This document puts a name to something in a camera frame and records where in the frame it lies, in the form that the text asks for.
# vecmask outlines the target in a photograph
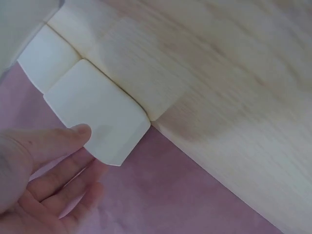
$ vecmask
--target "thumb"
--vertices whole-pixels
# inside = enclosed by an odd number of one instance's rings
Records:
[[[76,152],[90,137],[91,129],[86,124],[71,129],[5,130],[0,133],[0,146],[13,157],[30,163],[34,171],[44,163]]]
[[[71,129],[0,132],[0,214],[22,195],[33,171],[76,152],[90,136],[91,129],[86,124]]]

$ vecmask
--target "white foam corner guard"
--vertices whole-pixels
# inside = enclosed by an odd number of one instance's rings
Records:
[[[76,50],[45,25],[18,58],[24,72],[42,93],[81,59]]]
[[[151,125],[130,96],[84,59],[44,99],[65,126],[90,125],[92,135],[85,148],[109,165],[120,166]]]

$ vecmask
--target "pink fabric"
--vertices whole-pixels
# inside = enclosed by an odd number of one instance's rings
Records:
[[[0,128],[62,126],[15,65],[0,85]],[[106,197],[82,234],[281,233],[154,128],[101,181]]]

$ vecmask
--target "wooden furniture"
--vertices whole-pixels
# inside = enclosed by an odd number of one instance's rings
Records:
[[[49,26],[243,201],[284,233],[308,234],[311,9],[307,0],[68,0]]]

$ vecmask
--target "hand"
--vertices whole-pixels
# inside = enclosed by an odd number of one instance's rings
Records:
[[[106,166],[82,149],[90,136],[85,124],[72,129],[0,132],[0,233],[77,232],[103,195],[97,180]],[[68,157],[28,182],[36,170],[62,156]],[[77,206],[59,219],[69,202],[84,192]]]

